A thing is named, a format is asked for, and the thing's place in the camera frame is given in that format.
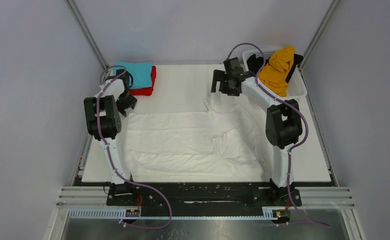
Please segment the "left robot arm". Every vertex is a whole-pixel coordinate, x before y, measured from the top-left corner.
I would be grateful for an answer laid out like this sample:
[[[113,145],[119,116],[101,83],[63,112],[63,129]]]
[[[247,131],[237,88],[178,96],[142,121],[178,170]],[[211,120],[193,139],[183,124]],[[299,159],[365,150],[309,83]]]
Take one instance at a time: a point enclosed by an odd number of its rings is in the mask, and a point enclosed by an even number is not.
[[[111,172],[110,195],[113,197],[120,190],[118,198],[127,206],[138,198],[131,171],[124,163],[125,138],[120,136],[123,120],[128,119],[127,110],[134,110],[137,104],[130,94],[132,84],[133,76],[127,68],[113,65],[101,74],[100,91],[83,101],[88,134],[101,146]]]

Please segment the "white t shirt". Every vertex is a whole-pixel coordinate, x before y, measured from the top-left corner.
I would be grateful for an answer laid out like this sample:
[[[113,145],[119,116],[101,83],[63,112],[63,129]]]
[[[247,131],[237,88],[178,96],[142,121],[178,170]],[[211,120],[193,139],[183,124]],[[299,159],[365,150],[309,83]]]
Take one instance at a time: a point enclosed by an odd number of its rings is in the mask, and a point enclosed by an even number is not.
[[[246,108],[206,100],[206,111],[131,113],[125,163],[138,182],[262,182],[263,137]]]

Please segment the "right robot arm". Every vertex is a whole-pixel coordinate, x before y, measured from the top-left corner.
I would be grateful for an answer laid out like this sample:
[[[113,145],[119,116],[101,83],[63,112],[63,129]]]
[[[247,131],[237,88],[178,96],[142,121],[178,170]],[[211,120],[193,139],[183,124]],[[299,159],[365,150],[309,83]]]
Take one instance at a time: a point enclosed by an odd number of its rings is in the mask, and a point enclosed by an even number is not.
[[[251,71],[245,71],[238,58],[224,62],[224,70],[213,72],[211,92],[229,96],[244,94],[254,100],[266,113],[265,135],[273,146],[273,171],[270,201],[282,206],[289,200],[293,183],[290,148],[303,133],[299,104],[296,100],[281,100],[266,90]]]

